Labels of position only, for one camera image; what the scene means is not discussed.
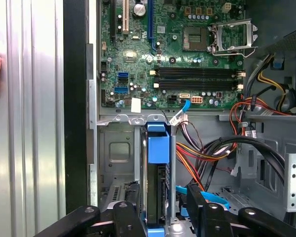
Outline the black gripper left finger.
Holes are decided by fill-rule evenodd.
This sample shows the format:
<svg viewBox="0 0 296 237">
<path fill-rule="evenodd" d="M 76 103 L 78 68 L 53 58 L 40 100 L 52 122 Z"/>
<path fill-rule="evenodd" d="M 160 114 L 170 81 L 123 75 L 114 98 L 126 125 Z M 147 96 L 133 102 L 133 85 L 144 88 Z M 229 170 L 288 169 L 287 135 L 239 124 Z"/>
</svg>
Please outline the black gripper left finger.
<svg viewBox="0 0 296 237">
<path fill-rule="evenodd" d="M 96 206 L 77 208 L 45 228 L 37 237 L 145 237 L 139 218 L 140 184 L 126 184 L 125 200 L 111 202 L 105 211 Z"/>
</svg>

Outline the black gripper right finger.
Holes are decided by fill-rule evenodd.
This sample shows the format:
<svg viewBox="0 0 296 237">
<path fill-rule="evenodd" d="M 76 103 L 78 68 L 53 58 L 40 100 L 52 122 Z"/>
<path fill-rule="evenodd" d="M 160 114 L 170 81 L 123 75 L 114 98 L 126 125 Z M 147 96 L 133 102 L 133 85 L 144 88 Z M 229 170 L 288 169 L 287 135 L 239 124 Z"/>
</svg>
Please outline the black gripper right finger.
<svg viewBox="0 0 296 237">
<path fill-rule="evenodd" d="M 187 212 L 198 237 L 296 237 L 296 228 L 254 207 L 235 215 L 207 202 L 197 185 L 187 186 Z"/>
</svg>

